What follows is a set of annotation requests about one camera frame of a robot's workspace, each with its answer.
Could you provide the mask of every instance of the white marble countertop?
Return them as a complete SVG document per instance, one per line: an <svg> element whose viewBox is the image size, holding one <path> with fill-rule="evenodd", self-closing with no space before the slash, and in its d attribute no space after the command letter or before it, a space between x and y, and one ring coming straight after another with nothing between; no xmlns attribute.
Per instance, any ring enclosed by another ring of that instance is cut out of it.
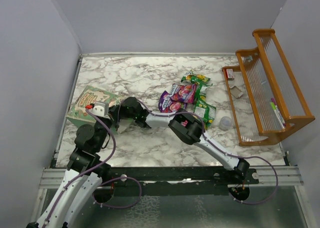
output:
<svg viewBox="0 0 320 228"><path fill-rule="evenodd" d="M236 129L222 131L220 118L233 119L229 97L221 68L237 65L235 56L213 57L87 57L82 60L72 103L85 86L91 85L122 95L135 96L149 108L158 111L158 101L163 91L170 91L173 83L192 69L210 77L213 86L207 91L207 103L217 108L216 118L208 132L223 146L238 155L259 155L273 165L285 162L279 145L238 146ZM66 167L75 148L76 126L66 122L56 167ZM131 126L116 135L116 151L109 160L111 166L218 166L221 165L208 153L196 146L182 143L170 129L141 129ZM110 141L99 155L105 159L113 147ZM251 165L266 165L259 159L248 160Z"/></svg>

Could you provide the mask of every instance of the green package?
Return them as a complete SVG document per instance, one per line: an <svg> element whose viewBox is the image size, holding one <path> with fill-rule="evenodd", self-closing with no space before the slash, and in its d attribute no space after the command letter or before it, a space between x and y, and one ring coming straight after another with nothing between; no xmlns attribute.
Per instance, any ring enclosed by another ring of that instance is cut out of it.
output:
<svg viewBox="0 0 320 228"><path fill-rule="evenodd" d="M197 102L199 99L202 99L204 102L206 101L207 98L207 89L211 87L211 85L206 85L203 82L201 82L199 85L197 85L197 89L195 90L195 96L194 96L194 101Z"/></svg>
<svg viewBox="0 0 320 228"><path fill-rule="evenodd" d="M214 122L216 110L216 107L207 104L205 101L199 98L193 112L202 118L205 124L205 129L208 129L212 122Z"/></svg>
<svg viewBox="0 0 320 228"><path fill-rule="evenodd" d="M200 83L207 84L210 81L210 78L202 75L202 74L194 74L192 70L187 72L181 79L181 82L188 81L192 84L199 85Z"/></svg>

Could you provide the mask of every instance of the white wall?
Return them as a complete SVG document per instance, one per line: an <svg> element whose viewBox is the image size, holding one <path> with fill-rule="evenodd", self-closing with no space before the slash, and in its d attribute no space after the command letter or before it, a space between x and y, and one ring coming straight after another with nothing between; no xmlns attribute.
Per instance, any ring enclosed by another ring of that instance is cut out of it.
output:
<svg viewBox="0 0 320 228"><path fill-rule="evenodd" d="M273 28L315 121L283 141L298 164L320 227L320 3L287 0Z"/></svg>
<svg viewBox="0 0 320 228"><path fill-rule="evenodd" d="M255 45L285 0L56 0L83 53L231 52Z"/></svg>
<svg viewBox="0 0 320 228"><path fill-rule="evenodd" d="M27 226L80 53L51 0L0 0L0 227Z"/></svg>

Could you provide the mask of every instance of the purple snack bag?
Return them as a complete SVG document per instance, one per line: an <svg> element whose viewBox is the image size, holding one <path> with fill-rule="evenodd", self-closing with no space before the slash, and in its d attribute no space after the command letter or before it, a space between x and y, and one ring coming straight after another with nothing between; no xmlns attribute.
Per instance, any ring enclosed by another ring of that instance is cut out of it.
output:
<svg viewBox="0 0 320 228"><path fill-rule="evenodd" d="M170 99L170 94L167 91L164 91L160 97L158 108L160 112L176 112L180 108L185 109L187 107L186 103L175 102Z"/></svg>
<svg viewBox="0 0 320 228"><path fill-rule="evenodd" d="M197 85L172 85L170 97L172 101L193 103L195 99Z"/></svg>

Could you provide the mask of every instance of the candy package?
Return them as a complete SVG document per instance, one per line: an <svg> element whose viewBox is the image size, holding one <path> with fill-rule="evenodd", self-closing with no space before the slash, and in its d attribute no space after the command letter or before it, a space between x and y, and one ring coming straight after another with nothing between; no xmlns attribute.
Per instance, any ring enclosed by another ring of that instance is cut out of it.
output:
<svg viewBox="0 0 320 228"><path fill-rule="evenodd" d="M176 112L180 108L185 109L187 107L186 103L175 102L172 101L170 98L170 94L167 91L164 91L158 103L158 108L160 112Z"/></svg>
<svg viewBox="0 0 320 228"><path fill-rule="evenodd" d="M206 129L214 122L216 110L216 107L205 103L201 98L198 99L194 107L194 113L202 118Z"/></svg>
<svg viewBox="0 0 320 228"><path fill-rule="evenodd" d="M200 83L207 84L210 81L210 78L201 74L194 74L191 70L182 77L181 82L183 81L188 81L192 84L199 85Z"/></svg>
<svg viewBox="0 0 320 228"><path fill-rule="evenodd" d="M172 101L183 102L183 103L193 103L195 99L197 86L192 85L172 85L170 92L170 97Z"/></svg>
<svg viewBox="0 0 320 228"><path fill-rule="evenodd" d="M206 97L207 97L207 89L209 88L209 87L211 87L212 86L212 84L211 85L206 85L206 84L204 84L203 82L201 82L196 88L196 90L195 90L195 97L194 97L194 101L195 102L197 102L198 100L199 100L199 98L200 99L202 99L203 101L206 101L205 99L206 99Z"/></svg>

